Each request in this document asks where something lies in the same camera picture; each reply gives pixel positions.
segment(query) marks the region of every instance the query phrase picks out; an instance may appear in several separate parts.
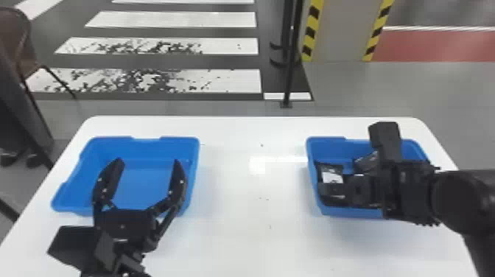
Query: metal pole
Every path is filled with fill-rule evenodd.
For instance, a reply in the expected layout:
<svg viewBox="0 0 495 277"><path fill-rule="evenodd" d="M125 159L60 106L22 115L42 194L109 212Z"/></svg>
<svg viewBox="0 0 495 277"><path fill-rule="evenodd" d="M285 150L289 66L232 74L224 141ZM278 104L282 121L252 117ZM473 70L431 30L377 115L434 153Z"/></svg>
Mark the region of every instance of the metal pole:
<svg viewBox="0 0 495 277"><path fill-rule="evenodd" d="M292 11L294 10L294 0L284 1L284 17L282 18L280 41L270 42L270 47L274 50L284 49L284 55L287 56L289 48L290 27L292 25Z"/></svg>
<svg viewBox="0 0 495 277"><path fill-rule="evenodd" d="M301 19L303 13L303 0L297 0L295 5L294 30L292 31L292 43L290 46L289 66L287 66L287 79L284 101L281 108L291 108L290 93L292 92L292 77L294 75L295 56L298 54L299 32L301 31Z"/></svg>
<svg viewBox="0 0 495 277"><path fill-rule="evenodd" d="M282 36L281 36L281 45L282 45L282 55L284 59L287 59L288 50L290 47L290 33L292 26L292 17L294 14L294 0L286 0L284 6L284 20L282 21Z"/></svg>

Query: chair leg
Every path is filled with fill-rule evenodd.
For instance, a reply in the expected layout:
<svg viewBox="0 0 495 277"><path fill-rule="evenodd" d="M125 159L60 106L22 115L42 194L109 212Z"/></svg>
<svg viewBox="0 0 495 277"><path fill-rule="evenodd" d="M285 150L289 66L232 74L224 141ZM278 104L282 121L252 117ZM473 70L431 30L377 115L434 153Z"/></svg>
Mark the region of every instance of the chair leg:
<svg viewBox="0 0 495 277"><path fill-rule="evenodd" d="M64 81L62 81L48 66L42 65L41 68L50 73L50 75L52 75L57 80L57 82L59 82L67 90L67 92L72 95L72 98L77 99L76 94L69 88L69 86Z"/></svg>
<svg viewBox="0 0 495 277"><path fill-rule="evenodd" d="M41 113L40 107L38 107L38 104L37 104L35 98L32 96L32 92L29 89L29 86L27 86L26 78L24 78L24 76L22 74L19 74L19 77L21 78L21 83L24 85L24 89L26 90L26 94L27 94L29 100L31 101L32 106L35 108L36 112L38 113L39 117L41 118L41 121L43 122L43 125L46 129L46 132L48 133L48 135L51 138L53 138L52 132L50 131L50 128L48 127L48 124L45 121L45 117Z"/></svg>
<svg viewBox="0 0 495 277"><path fill-rule="evenodd" d="M0 213L2 213L12 222L16 222L19 218L19 213L14 210L14 208L7 205L2 199L0 199Z"/></svg>

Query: gray floor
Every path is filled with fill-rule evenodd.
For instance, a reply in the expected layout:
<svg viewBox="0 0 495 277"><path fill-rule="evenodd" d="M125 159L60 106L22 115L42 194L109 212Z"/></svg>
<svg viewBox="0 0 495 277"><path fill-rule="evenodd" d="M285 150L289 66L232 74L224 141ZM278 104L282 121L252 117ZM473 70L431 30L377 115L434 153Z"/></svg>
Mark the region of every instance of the gray floor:
<svg viewBox="0 0 495 277"><path fill-rule="evenodd" d="M39 101L58 152L95 115L414 116L462 169L495 167L493 63L311 63L315 102ZM0 169L2 197L23 209L46 174L19 164ZM0 219L0 237L10 225Z"/></svg>

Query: black stand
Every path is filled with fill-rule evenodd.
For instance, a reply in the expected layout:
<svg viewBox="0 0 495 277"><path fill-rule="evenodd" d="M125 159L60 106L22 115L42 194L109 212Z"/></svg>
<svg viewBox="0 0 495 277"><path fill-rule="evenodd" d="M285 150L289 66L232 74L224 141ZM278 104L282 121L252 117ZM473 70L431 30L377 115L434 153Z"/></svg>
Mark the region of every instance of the black stand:
<svg viewBox="0 0 495 277"><path fill-rule="evenodd" d="M292 92L292 78L294 76L294 65L298 55L299 32L301 30L301 19L303 13L303 0L297 0L295 4L294 30L292 32L292 43L290 44L289 64L286 69L286 86L284 101L280 103L280 108L292 108L290 93Z"/></svg>
<svg viewBox="0 0 495 277"><path fill-rule="evenodd" d="M284 17L282 18L282 30L280 43L270 42L270 62L279 68L289 64L290 38L292 33L292 20L294 19L294 0L286 0L284 3ZM298 56L296 64L301 62Z"/></svg>

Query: chair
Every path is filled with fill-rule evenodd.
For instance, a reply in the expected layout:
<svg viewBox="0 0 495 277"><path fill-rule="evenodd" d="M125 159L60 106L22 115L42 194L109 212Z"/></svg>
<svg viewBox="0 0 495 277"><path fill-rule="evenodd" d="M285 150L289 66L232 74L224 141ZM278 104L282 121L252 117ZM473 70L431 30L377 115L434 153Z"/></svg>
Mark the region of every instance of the chair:
<svg viewBox="0 0 495 277"><path fill-rule="evenodd" d="M54 163L39 141L46 141L47 138L52 137L52 134L31 93L26 95L16 78L18 76L7 58L4 47L0 47L0 122L8 122L15 130L15 132L3 132L1 135L24 140L33 152L41 157L43 165L50 170ZM45 139L40 138L41 133L45 134ZM0 214L13 222L19 218L19 213L2 199L0 199Z"/></svg>
<svg viewBox="0 0 495 277"><path fill-rule="evenodd" d="M65 82L48 66L37 61L31 41L31 22L23 12L11 7L0 7L0 41L28 94L31 94L31 91L26 79L37 70L44 69L76 99L76 95Z"/></svg>

